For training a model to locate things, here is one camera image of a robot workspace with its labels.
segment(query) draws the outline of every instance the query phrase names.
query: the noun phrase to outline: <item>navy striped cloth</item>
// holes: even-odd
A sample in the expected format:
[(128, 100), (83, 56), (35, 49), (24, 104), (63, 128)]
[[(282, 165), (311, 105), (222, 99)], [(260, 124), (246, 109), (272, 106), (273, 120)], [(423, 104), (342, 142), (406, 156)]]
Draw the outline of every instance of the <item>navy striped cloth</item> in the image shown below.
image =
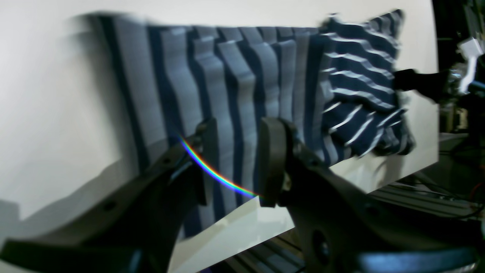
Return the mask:
[[(258, 188), (262, 117), (293, 122), (331, 166), (374, 150), (409, 152), (412, 138), (392, 86), (400, 11), (365, 24), (336, 17), (321, 28), (147, 24), (124, 15), (94, 18), (111, 53), (143, 171), (203, 119), (217, 119), (225, 178)], [(213, 200), (187, 219), (194, 236), (250, 198), (216, 184)]]

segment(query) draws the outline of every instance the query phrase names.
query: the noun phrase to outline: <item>rainbow lens flare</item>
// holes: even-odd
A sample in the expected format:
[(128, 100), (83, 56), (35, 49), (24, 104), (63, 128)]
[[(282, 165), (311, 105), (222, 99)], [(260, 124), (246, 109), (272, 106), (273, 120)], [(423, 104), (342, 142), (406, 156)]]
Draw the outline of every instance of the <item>rainbow lens flare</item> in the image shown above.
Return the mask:
[(238, 192), (240, 194), (243, 194), (245, 196), (249, 197), (255, 197), (257, 196), (256, 193), (246, 190), (245, 188), (242, 188), (233, 182), (227, 180), (224, 178), (222, 175), (218, 174), (216, 170), (214, 170), (211, 166), (209, 166), (202, 158), (199, 157), (199, 155), (190, 147), (190, 145), (185, 141), (184, 138), (180, 138), (183, 147), (187, 151), (187, 153), (190, 155), (190, 157), (204, 170), (206, 171), (210, 176), (215, 178), (217, 181), (219, 181), (222, 185), (224, 185), (227, 188), (230, 188), (234, 190), (235, 192)]

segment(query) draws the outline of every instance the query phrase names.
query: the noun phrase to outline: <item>navy fabric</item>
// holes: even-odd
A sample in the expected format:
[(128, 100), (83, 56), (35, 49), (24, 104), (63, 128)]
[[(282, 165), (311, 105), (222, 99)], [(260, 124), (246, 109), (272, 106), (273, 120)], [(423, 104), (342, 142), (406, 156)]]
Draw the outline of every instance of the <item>navy fabric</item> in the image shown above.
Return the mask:
[[(94, 18), (127, 104), (140, 171), (209, 117), (218, 123), (213, 167), (250, 191), (258, 188), (262, 117), (294, 123), (300, 139), (327, 166), (370, 151), (387, 155), (412, 149), (404, 110), (390, 88), (400, 11), (364, 24), (334, 16), (322, 28), (168, 26), (120, 15)], [(213, 199), (191, 212), (181, 238), (249, 199), (216, 183)]]
[(414, 146), (398, 97), (392, 89), (393, 64), (402, 23), (397, 10), (363, 24), (332, 16), (322, 27), (331, 40), (323, 71), (334, 98), (325, 105), (323, 134), (353, 154), (406, 154)]

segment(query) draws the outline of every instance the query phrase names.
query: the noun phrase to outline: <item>white table surface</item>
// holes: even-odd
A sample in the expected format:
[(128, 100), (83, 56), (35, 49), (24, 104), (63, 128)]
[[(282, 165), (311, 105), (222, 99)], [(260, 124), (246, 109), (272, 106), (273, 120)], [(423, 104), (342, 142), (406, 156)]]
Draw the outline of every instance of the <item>white table surface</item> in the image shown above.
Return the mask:
[[(164, 23), (317, 26), (403, 9), (398, 69), (437, 70), (430, 0), (2, 0), (0, 2), (0, 245), (73, 219), (135, 173), (127, 118), (99, 46), (73, 19), (108, 10)], [(409, 93), (408, 156), (346, 160), (332, 170), (370, 192), (437, 161), (437, 107)], [(170, 272), (191, 273), (293, 227), (284, 208), (246, 203), (179, 243)], [(0, 272), (22, 272), (0, 263)]]

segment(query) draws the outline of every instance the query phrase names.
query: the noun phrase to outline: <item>striped fabric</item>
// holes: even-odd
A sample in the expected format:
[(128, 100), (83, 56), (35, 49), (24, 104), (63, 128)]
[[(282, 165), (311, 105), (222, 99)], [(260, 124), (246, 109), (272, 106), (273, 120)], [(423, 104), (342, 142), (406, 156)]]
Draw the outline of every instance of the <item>striped fabric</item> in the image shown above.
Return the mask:
[[(390, 89), (401, 12), (366, 24), (336, 17), (322, 28), (153, 25), (123, 15), (92, 16), (125, 97), (140, 171), (217, 119), (222, 176), (258, 189), (262, 117), (293, 122), (301, 140), (331, 166), (369, 151), (410, 150)], [(215, 185), (213, 200), (188, 218), (196, 235), (249, 200)]]
[(391, 88), (402, 21), (400, 10), (363, 24), (331, 16), (321, 29), (332, 44), (324, 49), (323, 72), (334, 94), (325, 105), (323, 134), (358, 156), (407, 154), (414, 147)]

